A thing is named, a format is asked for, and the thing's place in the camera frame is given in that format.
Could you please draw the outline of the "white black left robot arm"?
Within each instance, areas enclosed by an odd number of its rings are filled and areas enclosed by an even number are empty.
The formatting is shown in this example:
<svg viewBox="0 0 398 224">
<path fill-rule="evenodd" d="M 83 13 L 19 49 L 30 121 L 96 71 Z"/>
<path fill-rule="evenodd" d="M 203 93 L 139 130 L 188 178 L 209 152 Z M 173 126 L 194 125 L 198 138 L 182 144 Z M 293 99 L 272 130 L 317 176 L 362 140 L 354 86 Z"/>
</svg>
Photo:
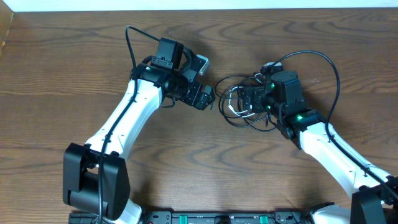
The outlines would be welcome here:
<svg viewBox="0 0 398 224">
<path fill-rule="evenodd" d="M 204 110 L 215 100 L 204 75 L 209 60 L 162 38 L 155 55 L 134 64 L 122 100 L 84 145 L 71 143 L 63 155 L 63 202 L 78 209 L 69 223 L 139 223 L 142 208 L 130 199 L 126 161 L 151 114 L 165 98 Z"/>
</svg>

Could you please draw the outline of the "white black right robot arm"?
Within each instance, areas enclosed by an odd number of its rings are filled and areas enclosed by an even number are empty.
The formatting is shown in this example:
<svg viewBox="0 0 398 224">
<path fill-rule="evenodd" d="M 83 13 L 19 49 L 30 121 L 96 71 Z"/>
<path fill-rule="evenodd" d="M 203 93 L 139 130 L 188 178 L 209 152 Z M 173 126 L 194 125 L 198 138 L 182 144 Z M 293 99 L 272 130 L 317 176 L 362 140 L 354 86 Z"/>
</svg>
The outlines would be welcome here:
<svg viewBox="0 0 398 224">
<path fill-rule="evenodd" d="M 350 208 L 324 203 L 308 213 L 311 223 L 397 223 L 397 177 L 356 152 L 317 111 L 306 105 L 295 72 L 265 75 L 259 86 L 243 86 L 244 111 L 266 112 L 283 137 L 316 159 L 351 199 Z"/>
</svg>

